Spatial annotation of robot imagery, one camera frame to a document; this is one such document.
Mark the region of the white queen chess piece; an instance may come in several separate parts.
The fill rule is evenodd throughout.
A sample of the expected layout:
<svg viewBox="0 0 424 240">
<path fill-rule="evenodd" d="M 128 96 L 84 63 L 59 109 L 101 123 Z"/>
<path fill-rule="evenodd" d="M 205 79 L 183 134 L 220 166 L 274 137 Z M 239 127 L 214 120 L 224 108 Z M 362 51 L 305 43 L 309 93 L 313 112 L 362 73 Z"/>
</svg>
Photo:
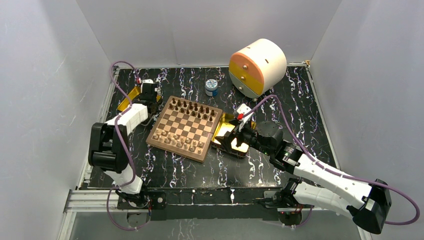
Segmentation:
<svg viewBox="0 0 424 240">
<path fill-rule="evenodd" d="M 170 142 L 170 144 L 171 144 L 172 146 L 175 146 L 175 145 L 177 144 L 177 141 L 175 140 L 175 138 L 171 138 L 171 142 Z"/>
</svg>

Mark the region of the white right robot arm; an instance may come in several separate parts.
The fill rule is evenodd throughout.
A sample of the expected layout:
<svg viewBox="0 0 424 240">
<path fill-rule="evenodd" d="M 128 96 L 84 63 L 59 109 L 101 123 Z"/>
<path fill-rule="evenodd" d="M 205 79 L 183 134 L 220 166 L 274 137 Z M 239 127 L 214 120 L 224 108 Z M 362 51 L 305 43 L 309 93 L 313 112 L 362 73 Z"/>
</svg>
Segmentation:
<svg viewBox="0 0 424 240">
<path fill-rule="evenodd" d="M 215 137 L 226 152 L 233 144 L 246 144 L 269 156 L 275 168 L 298 177 L 290 178 L 281 191 L 265 191 L 256 203 L 266 208 L 320 207 L 352 219 L 369 233 L 382 232 L 392 205 L 386 182 L 353 180 L 332 166 L 310 159 L 299 146 L 285 140 L 283 130 L 270 121 L 261 122 L 257 129 L 239 120 L 230 123 L 235 124 L 232 130 Z"/>
</svg>

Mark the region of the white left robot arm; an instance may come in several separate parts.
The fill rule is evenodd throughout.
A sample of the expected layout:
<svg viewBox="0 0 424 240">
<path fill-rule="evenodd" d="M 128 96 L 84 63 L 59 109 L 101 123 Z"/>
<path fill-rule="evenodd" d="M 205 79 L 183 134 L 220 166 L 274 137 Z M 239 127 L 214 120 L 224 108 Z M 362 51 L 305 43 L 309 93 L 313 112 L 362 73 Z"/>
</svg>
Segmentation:
<svg viewBox="0 0 424 240">
<path fill-rule="evenodd" d="M 150 120 L 161 104 L 158 85 L 152 79 L 141 81 L 128 94 L 132 104 L 106 122 L 96 122 L 91 127 L 88 163 L 100 168 L 118 185 L 120 191 L 130 195 L 137 208 L 149 203 L 149 194 L 142 190 L 143 181 L 135 174 L 135 164 L 130 159 L 128 136 L 141 123 Z"/>
</svg>

